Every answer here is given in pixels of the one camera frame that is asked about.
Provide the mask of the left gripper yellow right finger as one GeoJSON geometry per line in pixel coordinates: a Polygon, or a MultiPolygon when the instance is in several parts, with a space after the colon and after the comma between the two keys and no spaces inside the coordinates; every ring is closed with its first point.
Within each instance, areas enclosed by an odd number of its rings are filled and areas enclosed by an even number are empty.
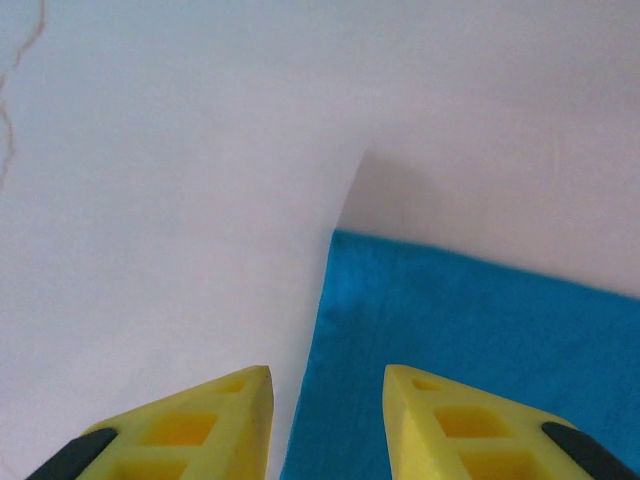
{"type": "Polygon", "coordinates": [[[395,479],[638,476],[561,417],[409,366],[386,367],[383,417],[395,479]]]}

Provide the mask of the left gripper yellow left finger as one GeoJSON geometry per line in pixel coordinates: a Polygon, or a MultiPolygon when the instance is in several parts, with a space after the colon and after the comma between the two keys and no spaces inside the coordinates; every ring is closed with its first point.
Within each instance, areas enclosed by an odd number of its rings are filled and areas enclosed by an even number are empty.
{"type": "Polygon", "coordinates": [[[271,372],[251,366],[102,420],[33,479],[264,479],[271,372]]]}

